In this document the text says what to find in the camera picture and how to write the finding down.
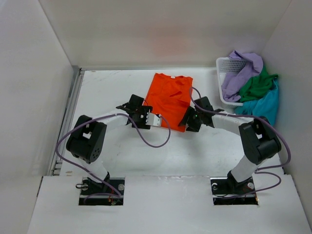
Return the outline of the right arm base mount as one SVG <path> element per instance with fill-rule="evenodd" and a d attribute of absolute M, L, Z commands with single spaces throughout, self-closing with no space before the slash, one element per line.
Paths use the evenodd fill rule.
<path fill-rule="evenodd" d="M 258 205 L 255 193 L 254 180 L 250 177 L 247 181 L 231 188 L 226 177 L 210 178 L 214 205 Z"/>

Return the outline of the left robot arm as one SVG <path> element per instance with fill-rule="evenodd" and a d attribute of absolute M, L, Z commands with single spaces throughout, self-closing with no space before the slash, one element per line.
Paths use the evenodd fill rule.
<path fill-rule="evenodd" d="M 152 110 L 152 106 L 149 106 L 144 98 L 132 94 L 127 103 L 106 113 L 108 118 L 88 123 L 70 134 L 66 150 L 78 158 L 82 167 L 92 173 L 85 182 L 88 186 L 87 191 L 107 193 L 109 190 L 109 187 L 101 182 L 110 182 L 110 175 L 100 162 L 106 133 L 128 124 L 133 128 L 150 129 L 147 120 Z"/>

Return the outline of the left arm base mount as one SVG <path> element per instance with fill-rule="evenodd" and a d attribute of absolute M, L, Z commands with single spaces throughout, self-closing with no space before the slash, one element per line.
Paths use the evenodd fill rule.
<path fill-rule="evenodd" d="M 79 190 L 78 204 L 80 206 L 122 206 L 124 202 L 125 178 L 111 178 L 107 182 L 117 189 L 121 196 L 118 196 L 107 185 L 84 177 L 82 182 L 75 186 Z"/>

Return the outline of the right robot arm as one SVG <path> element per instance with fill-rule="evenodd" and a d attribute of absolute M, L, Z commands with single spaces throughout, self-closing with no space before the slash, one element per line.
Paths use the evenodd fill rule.
<path fill-rule="evenodd" d="M 231 169 L 222 183 L 212 187 L 225 195 L 242 195 L 252 174 L 260 165 L 280 152 L 280 140 L 265 117 L 239 117 L 222 109 L 213 109 L 207 97 L 196 99 L 195 107 L 188 107 L 179 126 L 186 131 L 199 132 L 202 125 L 223 129 L 238 135 L 243 147 L 243 157 Z"/>

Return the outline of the green t shirt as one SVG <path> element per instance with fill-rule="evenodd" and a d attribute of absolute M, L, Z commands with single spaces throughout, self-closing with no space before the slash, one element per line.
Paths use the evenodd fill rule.
<path fill-rule="evenodd" d="M 263 98 L 272 88 L 274 80 L 278 79 L 278 74 L 269 74 L 266 66 L 263 67 L 259 75 L 251 77 L 243 85 L 238 95 L 239 102 L 247 102 Z"/>

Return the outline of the orange t shirt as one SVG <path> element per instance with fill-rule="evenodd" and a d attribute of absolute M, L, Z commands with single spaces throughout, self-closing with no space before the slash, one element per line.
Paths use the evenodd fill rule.
<path fill-rule="evenodd" d="M 192 77 L 171 77 L 163 73 L 156 73 L 147 92 L 145 101 L 152 106 L 152 113 L 160 114 L 167 122 L 162 122 L 164 128 L 185 132 L 186 127 L 180 126 L 184 114 L 190 106 L 190 88 Z"/>

